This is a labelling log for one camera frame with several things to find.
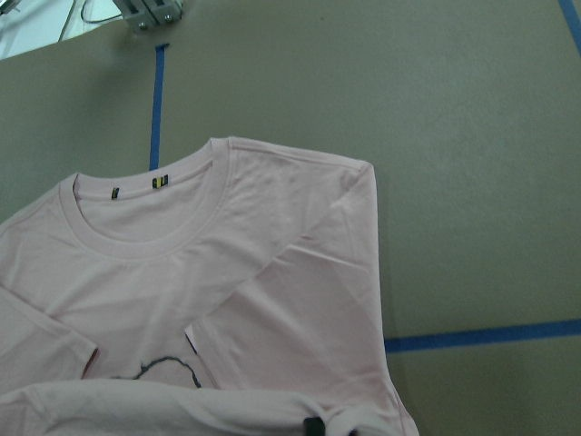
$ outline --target blue tape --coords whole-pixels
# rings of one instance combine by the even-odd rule
[[[399,339],[386,339],[384,344],[386,352],[388,353],[414,352],[419,350],[466,347],[496,342],[530,341],[577,334],[581,334],[581,319],[474,330],[470,332],[441,333]]]
[[[563,15],[577,46],[577,51],[581,55],[581,21],[579,21],[579,15],[575,9],[573,0],[559,0],[559,4],[561,5],[561,9],[563,9]]]
[[[152,143],[149,153],[149,170],[160,166],[160,136],[162,125],[163,68],[165,65],[165,47],[155,47],[155,86],[153,88]]]

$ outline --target fabric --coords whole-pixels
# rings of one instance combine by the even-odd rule
[[[157,391],[228,407],[296,392],[328,434],[418,434],[386,364],[378,260],[363,161],[229,137],[149,173],[72,174],[0,226],[0,411],[49,411],[60,389],[73,409],[95,389],[145,389],[153,408]]]

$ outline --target printed graphic on shirt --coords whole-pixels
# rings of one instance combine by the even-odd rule
[[[197,388],[202,387],[202,384],[198,381],[198,378],[196,377],[196,373],[193,370],[193,368],[188,363],[182,361],[181,359],[179,359],[177,357],[173,357],[173,356],[163,356],[159,359],[151,361],[147,365],[144,365],[142,363],[141,370],[133,377],[114,376],[111,378],[112,379],[124,379],[124,380],[139,380],[141,378],[144,378],[144,379],[147,378],[146,377],[147,375],[151,375],[151,376],[153,376],[154,379],[157,379],[158,377],[154,377],[154,373],[159,372],[159,371],[172,372],[172,373],[184,372],[184,375],[187,372],[188,377],[190,375],[192,376],[193,384]]]

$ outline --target vertical blue tape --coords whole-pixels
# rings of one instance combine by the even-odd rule
[[[581,319],[543,322],[539,324],[499,327],[494,329],[474,330],[411,336],[400,339],[386,339],[386,352],[414,352],[449,347],[466,347],[487,343],[530,341],[581,334]]]
[[[577,51],[581,55],[581,21],[579,21],[579,15],[575,9],[573,0],[559,0],[559,4],[561,5],[561,9],[563,9],[563,15],[577,46]]]
[[[165,65],[165,47],[155,47],[155,86],[153,88],[152,143],[149,153],[149,170],[160,166],[160,133],[162,124],[163,68]]]

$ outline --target metal bracket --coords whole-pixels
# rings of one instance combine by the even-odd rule
[[[113,0],[135,33],[182,18],[182,0]]]

